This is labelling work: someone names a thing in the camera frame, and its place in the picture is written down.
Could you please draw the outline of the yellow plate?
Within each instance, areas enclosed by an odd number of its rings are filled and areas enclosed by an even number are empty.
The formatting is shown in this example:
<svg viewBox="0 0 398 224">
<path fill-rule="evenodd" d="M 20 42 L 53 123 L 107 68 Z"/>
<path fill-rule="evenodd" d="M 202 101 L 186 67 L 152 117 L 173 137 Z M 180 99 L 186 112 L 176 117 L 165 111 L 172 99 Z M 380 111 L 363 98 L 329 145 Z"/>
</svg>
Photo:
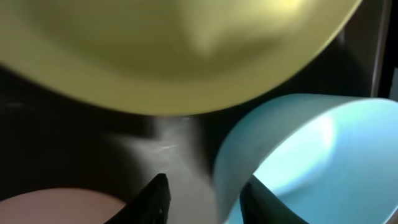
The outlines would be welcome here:
<svg viewBox="0 0 398 224">
<path fill-rule="evenodd" d="M 359 0 L 6 0 L 1 65 L 117 111 L 185 115 L 251 100 L 293 77 Z"/>
</svg>

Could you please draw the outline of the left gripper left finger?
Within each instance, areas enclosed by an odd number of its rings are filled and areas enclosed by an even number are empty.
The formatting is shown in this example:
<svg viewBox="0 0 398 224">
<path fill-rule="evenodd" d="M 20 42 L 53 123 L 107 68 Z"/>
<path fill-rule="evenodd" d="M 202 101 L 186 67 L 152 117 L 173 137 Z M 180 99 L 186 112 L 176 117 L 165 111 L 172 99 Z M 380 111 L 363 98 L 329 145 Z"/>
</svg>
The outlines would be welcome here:
<svg viewBox="0 0 398 224">
<path fill-rule="evenodd" d="M 157 174 L 133 201 L 104 224 L 166 224 L 170 201 L 168 178 Z"/>
</svg>

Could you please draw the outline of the pink bowl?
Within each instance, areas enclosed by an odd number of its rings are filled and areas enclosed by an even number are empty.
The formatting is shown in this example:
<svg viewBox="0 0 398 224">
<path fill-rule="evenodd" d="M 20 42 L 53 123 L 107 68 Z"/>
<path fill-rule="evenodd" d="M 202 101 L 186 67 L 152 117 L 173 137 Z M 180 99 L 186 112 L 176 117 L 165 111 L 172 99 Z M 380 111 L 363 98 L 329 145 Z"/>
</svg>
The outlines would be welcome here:
<svg viewBox="0 0 398 224">
<path fill-rule="evenodd" d="M 1 224 L 105 223 L 126 204 L 85 189 L 45 189 L 1 201 Z"/>
</svg>

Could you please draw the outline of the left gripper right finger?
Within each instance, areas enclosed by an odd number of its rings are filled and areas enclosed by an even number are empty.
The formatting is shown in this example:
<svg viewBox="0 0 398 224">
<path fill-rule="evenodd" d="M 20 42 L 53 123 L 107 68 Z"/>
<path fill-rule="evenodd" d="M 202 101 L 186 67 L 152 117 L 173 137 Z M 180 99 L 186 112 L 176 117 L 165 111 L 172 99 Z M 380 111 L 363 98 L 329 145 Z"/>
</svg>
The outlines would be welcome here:
<svg viewBox="0 0 398 224">
<path fill-rule="evenodd" d="M 308 224 L 254 175 L 239 194 L 244 224 Z"/>
</svg>

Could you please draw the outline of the light blue bowl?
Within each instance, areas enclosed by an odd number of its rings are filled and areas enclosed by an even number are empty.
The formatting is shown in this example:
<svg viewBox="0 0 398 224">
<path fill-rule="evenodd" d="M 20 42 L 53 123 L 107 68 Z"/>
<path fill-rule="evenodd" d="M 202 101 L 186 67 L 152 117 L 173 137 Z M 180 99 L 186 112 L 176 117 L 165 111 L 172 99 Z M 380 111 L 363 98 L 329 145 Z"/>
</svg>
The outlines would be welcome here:
<svg viewBox="0 0 398 224">
<path fill-rule="evenodd" d="M 397 211 L 397 103 L 293 94 L 229 132 L 213 173 L 218 221 L 241 223 L 251 180 L 307 223 L 387 223 Z"/>
</svg>

